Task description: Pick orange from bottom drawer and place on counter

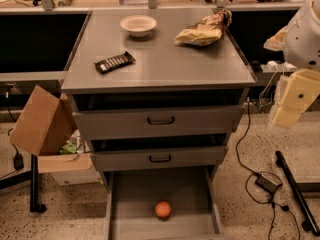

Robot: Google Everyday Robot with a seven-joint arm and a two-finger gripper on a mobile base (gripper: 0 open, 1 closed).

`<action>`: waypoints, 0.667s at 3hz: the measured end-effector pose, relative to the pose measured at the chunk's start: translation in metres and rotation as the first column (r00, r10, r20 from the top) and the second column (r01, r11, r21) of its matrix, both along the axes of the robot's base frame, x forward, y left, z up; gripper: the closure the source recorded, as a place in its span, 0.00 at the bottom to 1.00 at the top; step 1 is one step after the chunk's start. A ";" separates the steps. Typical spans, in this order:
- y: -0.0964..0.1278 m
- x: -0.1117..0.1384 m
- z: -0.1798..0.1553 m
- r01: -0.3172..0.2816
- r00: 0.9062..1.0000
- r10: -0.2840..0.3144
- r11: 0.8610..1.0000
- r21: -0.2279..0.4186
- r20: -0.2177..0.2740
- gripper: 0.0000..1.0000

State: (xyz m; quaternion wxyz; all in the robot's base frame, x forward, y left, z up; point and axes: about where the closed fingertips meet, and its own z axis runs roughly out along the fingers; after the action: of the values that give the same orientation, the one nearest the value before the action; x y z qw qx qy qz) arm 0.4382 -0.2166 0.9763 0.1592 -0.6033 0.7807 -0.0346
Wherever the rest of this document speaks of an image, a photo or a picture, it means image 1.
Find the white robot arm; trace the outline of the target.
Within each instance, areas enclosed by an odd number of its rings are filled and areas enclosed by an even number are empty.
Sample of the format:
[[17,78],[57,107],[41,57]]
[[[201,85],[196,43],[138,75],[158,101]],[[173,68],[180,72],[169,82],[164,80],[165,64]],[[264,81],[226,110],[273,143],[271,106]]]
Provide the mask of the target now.
[[320,95],[320,0],[306,0],[264,48],[282,51],[296,71],[281,77],[271,124],[289,129]]

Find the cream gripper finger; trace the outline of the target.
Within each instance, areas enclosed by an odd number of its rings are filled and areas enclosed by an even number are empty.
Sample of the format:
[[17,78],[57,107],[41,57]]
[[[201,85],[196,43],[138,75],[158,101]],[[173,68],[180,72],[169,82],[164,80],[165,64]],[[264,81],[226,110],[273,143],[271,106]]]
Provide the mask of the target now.
[[281,28],[275,35],[265,41],[263,47],[271,51],[283,51],[284,37],[286,33],[287,27]]
[[279,107],[272,118],[272,124],[289,129],[320,95],[320,73],[301,69],[292,73],[280,91]]

